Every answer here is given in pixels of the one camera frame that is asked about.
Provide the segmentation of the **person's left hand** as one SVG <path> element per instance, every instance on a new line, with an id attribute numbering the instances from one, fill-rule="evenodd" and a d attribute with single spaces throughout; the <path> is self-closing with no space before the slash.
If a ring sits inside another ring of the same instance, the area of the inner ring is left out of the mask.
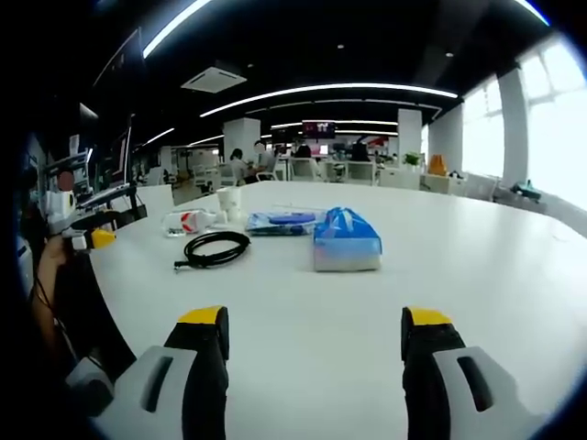
<path id="1" fill-rule="evenodd" d="M 62 236 L 50 238 L 42 251 L 38 272 L 41 275 L 55 274 L 57 269 L 66 264 L 69 259 L 69 250 Z"/>

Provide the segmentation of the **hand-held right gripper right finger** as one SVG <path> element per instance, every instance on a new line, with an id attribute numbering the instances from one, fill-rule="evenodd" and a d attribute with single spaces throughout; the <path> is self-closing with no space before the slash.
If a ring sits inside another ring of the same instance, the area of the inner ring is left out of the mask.
<path id="1" fill-rule="evenodd" d="M 532 439 L 546 422 L 521 402 L 515 378 L 437 310 L 402 310 L 401 360 L 409 439 Z"/>

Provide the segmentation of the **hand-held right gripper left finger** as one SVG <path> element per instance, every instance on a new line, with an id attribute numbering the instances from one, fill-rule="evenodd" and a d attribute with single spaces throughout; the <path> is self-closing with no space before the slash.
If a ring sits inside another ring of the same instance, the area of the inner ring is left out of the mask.
<path id="1" fill-rule="evenodd" d="M 194 309 L 116 380 L 93 422 L 105 439 L 224 439 L 228 359 L 228 308 Z"/>

